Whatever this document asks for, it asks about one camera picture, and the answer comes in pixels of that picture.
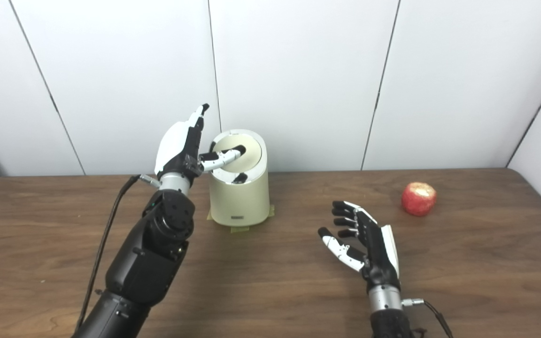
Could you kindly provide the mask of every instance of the red apple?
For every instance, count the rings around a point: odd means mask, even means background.
[[[411,215],[425,216],[429,214],[437,198],[438,193],[429,184],[412,182],[402,192],[402,206]]]

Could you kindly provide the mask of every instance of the wooden table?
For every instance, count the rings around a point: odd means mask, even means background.
[[[94,253],[127,176],[0,178],[0,337],[68,338]],[[400,209],[411,181],[438,191],[428,216]],[[125,195],[96,287],[153,190]],[[275,173],[276,216],[230,233],[207,221],[208,179],[189,253],[140,338],[362,338],[370,336],[365,282],[316,233],[331,201],[349,200],[392,224],[403,297],[442,311],[456,338],[541,337],[541,197],[515,171],[448,169]],[[413,327],[444,337],[424,307]]]

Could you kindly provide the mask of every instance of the black cable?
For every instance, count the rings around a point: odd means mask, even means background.
[[[120,204],[120,199],[122,199],[122,196],[127,192],[127,190],[129,190],[129,188],[135,182],[137,182],[138,179],[139,179],[139,175],[131,176],[129,180],[127,180],[127,182],[122,186],[122,188],[120,188],[120,191],[118,192],[118,196],[116,196],[116,201],[114,201],[114,205],[112,206],[112,211],[110,212],[110,217],[108,218],[108,224],[106,224],[106,228],[103,230],[103,235],[101,236],[101,242],[99,243],[99,248],[97,249],[97,254],[95,255],[95,263],[93,264],[93,270],[91,271],[89,284],[87,285],[87,288],[86,288],[85,300],[83,301],[81,314],[79,315],[79,319],[77,320],[77,327],[75,328],[75,332],[78,331],[83,321],[85,320],[85,314],[89,306],[89,298],[91,297],[91,293],[93,291],[93,284],[95,284],[95,277],[97,276],[97,269],[99,268],[99,262],[101,261],[101,255],[103,254],[103,248],[106,245],[108,234],[110,233],[110,229],[112,228],[112,222],[114,222],[114,216],[116,216],[116,210],[118,209],[118,205]]]
[[[452,331],[450,331],[450,327],[448,327],[448,323],[446,323],[446,319],[444,318],[444,315],[442,315],[436,308],[434,308],[428,301],[424,301],[424,304],[433,312],[435,317],[440,322],[440,325],[442,325],[442,329],[444,329],[444,332],[446,332],[446,336],[448,338],[453,338]]]

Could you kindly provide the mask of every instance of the cylindrical container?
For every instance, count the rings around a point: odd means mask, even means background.
[[[218,135],[211,152],[245,146],[245,154],[214,169],[210,178],[210,215],[218,224],[245,227],[262,223],[269,215],[266,145],[253,131],[233,129]]]

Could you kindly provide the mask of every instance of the robotic arm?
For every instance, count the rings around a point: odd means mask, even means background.
[[[371,328],[376,338],[414,338],[404,306],[427,305],[436,315],[446,335],[452,333],[441,313],[423,299],[400,298],[398,254],[390,225],[379,227],[374,218],[362,207],[346,201],[334,201],[332,213],[335,225],[344,226],[339,238],[355,237],[367,252],[363,253],[336,238],[326,228],[318,229],[325,246],[348,267],[358,271],[367,282],[367,294],[371,307]]]
[[[198,155],[208,107],[200,106],[189,120],[165,133],[156,157],[158,180],[148,179],[158,190],[109,267],[105,291],[73,338],[135,338],[150,309],[165,297],[193,233],[195,206],[187,197],[193,180],[245,153],[245,147],[237,146]]]

